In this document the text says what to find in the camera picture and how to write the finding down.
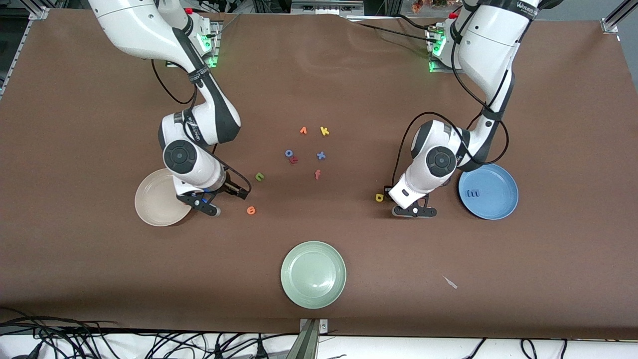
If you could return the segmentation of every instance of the brown tabletop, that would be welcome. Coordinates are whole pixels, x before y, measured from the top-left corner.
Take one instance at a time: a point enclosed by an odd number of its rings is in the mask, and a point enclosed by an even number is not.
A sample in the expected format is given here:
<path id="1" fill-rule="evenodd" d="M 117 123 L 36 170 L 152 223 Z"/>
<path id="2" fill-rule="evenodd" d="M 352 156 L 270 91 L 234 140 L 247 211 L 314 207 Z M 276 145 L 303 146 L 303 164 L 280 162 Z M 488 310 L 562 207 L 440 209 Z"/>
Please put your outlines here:
<path id="1" fill-rule="evenodd" d="M 291 332 L 320 317 L 342 334 L 636 338 L 638 97 L 620 44 L 597 22 L 535 22 L 514 71 L 499 164 L 517 181 L 515 212 L 474 217 L 456 174 L 431 196 L 436 218 L 398 219 L 375 194 L 407 124 L 438 111 L 464 127 L 478 105 L 428 72 L 420 40 L 332 15 L 243 15 L 213 69 L 242 119 L 218 155 L 265 180 L 246 201 L 219 196 L 218 218 L 151 227 L 133 198 L 163 167 L 161 118 L 185 106 L 90 11 L 52 10 L 0 102 L 0 303 L 137 328 Z M 190 96 L 180 70 L 160 74 Z M 502 146 L 499 134 L 491 157 Z M 399 171 L 409 163 L 404 149 Z M 320 310 L 279 281 L 286 253 L 310 240 L 348 269 Z"/>

